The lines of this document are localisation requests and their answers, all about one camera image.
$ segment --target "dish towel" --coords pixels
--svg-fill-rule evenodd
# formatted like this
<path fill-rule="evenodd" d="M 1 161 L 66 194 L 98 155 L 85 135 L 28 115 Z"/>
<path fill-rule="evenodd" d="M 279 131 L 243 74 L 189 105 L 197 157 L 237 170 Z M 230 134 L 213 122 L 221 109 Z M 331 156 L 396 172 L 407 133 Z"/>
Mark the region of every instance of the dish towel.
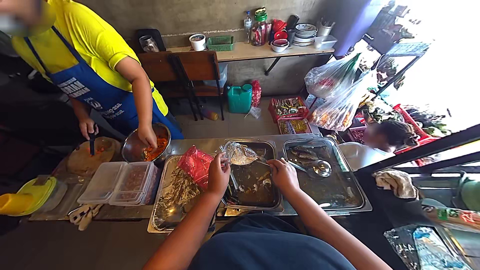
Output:
<path fill-rule="evenodd" d="M 78 225 L 79 231 L 84 231 L 92 218 L 98 214 L 103 204 L 83 204 L 79 208 L 71 211 L 68 218 L 71 223 Z"/>
<path fill-rule="evenodd" d="M 375 177 L 377 186 L 387 190 L 392 190 L 395 196 L 401 199 L 410 199 L 419 197 L 419 191 L 412 184 L 410 175 L 406 172 L 386 169 L 372 174 Z"/>

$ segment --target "stacked plates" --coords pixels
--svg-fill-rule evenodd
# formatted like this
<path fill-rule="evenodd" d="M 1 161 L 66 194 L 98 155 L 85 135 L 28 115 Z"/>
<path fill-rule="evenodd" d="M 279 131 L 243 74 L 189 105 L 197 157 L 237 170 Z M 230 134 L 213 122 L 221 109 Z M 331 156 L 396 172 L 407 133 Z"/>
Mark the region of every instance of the stacked plates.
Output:
<path fill-rule="evenodd" d="M 297 46 L 307 46 L 315 42 L 317 36 L 317 27 L 311 24 L 298 24 L 295 26 L 295 36 L 293 44 Z"/>

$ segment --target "dark hair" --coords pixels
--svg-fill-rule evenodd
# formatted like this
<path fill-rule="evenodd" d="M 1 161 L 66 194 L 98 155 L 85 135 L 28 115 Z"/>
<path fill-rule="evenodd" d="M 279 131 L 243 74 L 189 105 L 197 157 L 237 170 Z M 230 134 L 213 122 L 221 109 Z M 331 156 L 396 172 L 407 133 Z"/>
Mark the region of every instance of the dark hair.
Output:
<path fill-rule="evenodd" d="M 418 145 L 413 127 L 404 122 L 394 120 L 381 122 L 378 132 L 384 134 L 388 144 L 395 147 Z"/>

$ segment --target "yellow container lid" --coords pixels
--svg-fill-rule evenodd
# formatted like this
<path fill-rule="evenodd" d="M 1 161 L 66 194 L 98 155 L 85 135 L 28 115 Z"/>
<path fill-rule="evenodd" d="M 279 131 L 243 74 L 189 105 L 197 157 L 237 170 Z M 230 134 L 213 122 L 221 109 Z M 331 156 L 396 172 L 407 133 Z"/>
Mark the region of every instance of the yellow container lid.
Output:
<path fill-rule="evenodd" d="M 31 194 L 11 194 L 0 195 L 0 214 L 14 215 L 27 210 L 33 202 Z"/>
<path fill-rule="evenodd" d="M 56 184 L 57 179 L 53 176 L 45 177 L 39 175 L 37 178 L 28 181 L 16 194 L 31 194 L 32 202 L 30 206 L 22 212 L 8 215 L 18 217 L 37 211 L 48 200 Z"/>

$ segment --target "stainless steel tray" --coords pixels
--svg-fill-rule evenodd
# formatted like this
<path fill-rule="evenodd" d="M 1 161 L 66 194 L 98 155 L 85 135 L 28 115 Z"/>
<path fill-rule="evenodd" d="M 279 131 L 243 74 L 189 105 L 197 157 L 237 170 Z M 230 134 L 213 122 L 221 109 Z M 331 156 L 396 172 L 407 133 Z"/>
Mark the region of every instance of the stainless steel tray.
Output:
<path fill-rule="evenodd" d="M 269 141 L 260 141 L 260 140 L 248 140 L 248 139 L 236 139 L 236 140 L 229 140 L 226 144 L 231 143 L 231 142 L 237 142 L 241 144 L 251 144 L 251 143 L 260 143 L 260 144 L 265 144 L 266 147 L 270 147 L 272 150 L 272 155 L 273 158 L 276 159 L 276 150 L 274 144 L 272 144 Z M 274 201 L 274 206 L 273 207 L 262 207 L 262 206 L 251 206 L 251 205 L 236 205 L 236 204 L 230 204 L 225 200 L 225 196 L 222 198 L 222 202 L 225 204 L 226 208 L 233 208 L 233 209 L 242 209 L 242 210 L 259 210 L 259 211 L 274 211 L 274 212 L 282 212 L 283 209 L 283 198 L 280 193 L 280 190 L 276 188 L 273 183 L 272 183 L 273 190 L 275 192 L 274 196 L 276 200 Z"/>
<path fill-rule="evenodd" d="M 173 225 L 168 228 L 158 228 L 157 224 L 155 224 L 155 217 L 158 214 L 157 207 L 159 205 L 159 201 L 161 197 L 169 191 L 168 188 L 169 187 L 171 188 L 172 172 L 177 167 L 177 162 L 180 160 L 181 156 L 182 155 L 169 155 L 165 160 L 165 165 L 163 167 L 162 175 L 160 177 L 160 181 L 158 184 L 158 190 L 156 193 L 155 202 L 152 209 L 152 214 L 150 215 L 150 221 L 148 222 L 147 231 L 149 233 L 170 233 L 175 228 L 176 226 L 175 223 L 178 223 L 183 219 L 183 217 L 178 216 L 175 221 L 173 222 L 169 221 L 169 223 L 172 223 Z M 212 221 L 210 222 L 209 228 L 210 229 L 214 228 L 214 226 L 215 226 L 215 215 L 212 218 Z"/>
<path fill-rule="evenodd" d="M 331 206 L 323 208 L 325 211 L 349 214 L 372 210 L 364 191 L 333 139 L 323 137 L 286 141 L 283 144 L 283 154 L 286 159 L 294 161 L 294 159 L 299 160 L 300 158 L 288 151 L 292 146 L 315 147 L 319 158 L 329 162 L 332 166 L 332 175 L 320 180 L 310 179 L 305 172 L 297 170 L 300 188 L 318 204 L 331 204 Z"/>

